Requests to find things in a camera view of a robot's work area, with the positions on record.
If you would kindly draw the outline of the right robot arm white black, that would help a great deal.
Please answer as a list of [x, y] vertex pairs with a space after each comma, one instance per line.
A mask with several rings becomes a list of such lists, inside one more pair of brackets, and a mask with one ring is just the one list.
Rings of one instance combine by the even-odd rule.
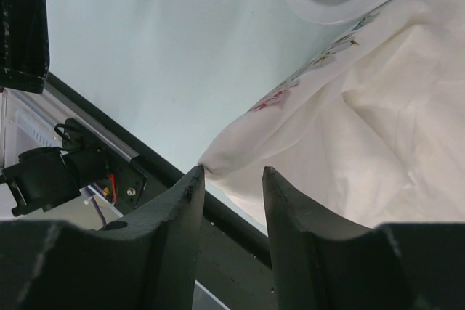
[[[190, 309], [204, 174], [84, 230], [27, 215], [77, 197], [110, 174], [107, 147], [40, 147], [1, 170], [17, 205], [1, 223], [3, 309]], [[263, 194], [280, 309], [462, 309], [464, 225], [368, 228], [307, 197], [274, 168]]]

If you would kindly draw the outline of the white floral print t-shirt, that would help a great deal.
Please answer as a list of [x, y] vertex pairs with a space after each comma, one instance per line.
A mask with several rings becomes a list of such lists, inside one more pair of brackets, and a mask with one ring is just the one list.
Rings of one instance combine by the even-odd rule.
[[374, 227], [464, 220], [464, 0], [391, 0], [228, 125], [199, 160], [261, 224], [271, 166]]

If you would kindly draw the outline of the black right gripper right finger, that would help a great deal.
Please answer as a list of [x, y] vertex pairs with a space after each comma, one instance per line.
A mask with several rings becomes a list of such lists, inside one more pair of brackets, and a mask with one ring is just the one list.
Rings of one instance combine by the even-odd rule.
[[462, 309], [462, 223], [356, 224], [266, 167], [263, 197], [280, 309]]

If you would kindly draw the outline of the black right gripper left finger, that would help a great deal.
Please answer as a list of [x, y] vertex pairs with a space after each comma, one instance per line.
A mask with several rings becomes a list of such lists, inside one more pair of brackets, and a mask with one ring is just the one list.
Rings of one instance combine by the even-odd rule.
[[100, 230], [1, 223], [3, 309], [190, 309], [204, 170]]

